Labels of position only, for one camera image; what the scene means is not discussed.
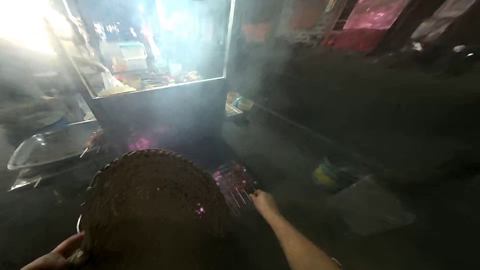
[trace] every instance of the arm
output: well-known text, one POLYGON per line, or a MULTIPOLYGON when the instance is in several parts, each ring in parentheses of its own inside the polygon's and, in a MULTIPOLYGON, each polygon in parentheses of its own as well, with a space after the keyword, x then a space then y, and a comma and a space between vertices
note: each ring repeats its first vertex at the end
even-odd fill
POLYGON ((338 270, 340 267, 312 241, 285 219, 273 196, 257 190, 250 197, 260 214, 272 227, 292 270, 338 270))
POLYGON ((84 233, 78 233, 63 241, 50 253, 25 265, 20 270, 56 270, 67 266, 71 251, 81 243, 84 233))

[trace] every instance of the stall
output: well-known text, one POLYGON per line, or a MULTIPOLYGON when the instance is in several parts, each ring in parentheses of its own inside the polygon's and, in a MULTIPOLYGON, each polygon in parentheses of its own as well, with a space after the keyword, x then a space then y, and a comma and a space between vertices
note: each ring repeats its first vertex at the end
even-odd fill
POLYGON ((54 47, 119 152, 218 133, 235 0, 62 5, 46 19, 54 47))

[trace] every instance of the round woven tray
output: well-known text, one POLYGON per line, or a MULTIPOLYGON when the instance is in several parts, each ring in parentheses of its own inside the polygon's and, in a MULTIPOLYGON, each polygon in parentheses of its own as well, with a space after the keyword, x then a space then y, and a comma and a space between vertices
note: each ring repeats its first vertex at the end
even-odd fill
POLYGON ((228 207, 181 155, 142 149, 98 172, 82 217, 84 269, 212 269, 228 207))

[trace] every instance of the ground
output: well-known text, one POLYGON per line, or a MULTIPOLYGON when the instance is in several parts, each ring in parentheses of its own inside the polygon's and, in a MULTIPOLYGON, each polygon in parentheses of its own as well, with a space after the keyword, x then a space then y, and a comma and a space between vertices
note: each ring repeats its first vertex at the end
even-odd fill
MULTIPOLYGON (((249 122, 226 121, 219 138, 174 151, 211 170, 227 157, 245 162, 290 220, 345 269, 478 266, 466 247, 478 239, 475 166, 461 174, 475 164, 478 148, 469 75, 395 71, 362 55, 316 50, 258 49, 247 66, 231 76, 229 90, 256 102, 249 122), (352 233, 313 181, 325 156, 377 175, 415 212, 415 222, 352 233)), ((1 138, 0 146, 5 168, 14 147, 1 138)), ((111 159, 0 196, 2 269, 20 268, 75 232, 85 188, 111 159)), ((5 189, 12 173, 1 173, 5 189)), ((286 269, 266 224, 253 209, 246 215, 235 228, 245 252, 258 268, 286 269)))

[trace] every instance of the yellow object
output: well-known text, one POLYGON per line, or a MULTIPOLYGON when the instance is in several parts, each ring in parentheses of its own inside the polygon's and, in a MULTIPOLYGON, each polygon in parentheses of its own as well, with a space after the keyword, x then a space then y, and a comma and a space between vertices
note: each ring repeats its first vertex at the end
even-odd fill
POLYGON ((232 104, 237 98, 240 97, 240 94, 237 92, 229 92, 227 94, 227 103, 232 104))
POLYGON ((332 178, 326 176, 325 172, 320 167, 318 167, 315 170, 313 175, 315 175, 315 177, 317 177, 318 181, 320 183, 324 184, 324 185, 334 185, 335 184, 335 181, 332 178))

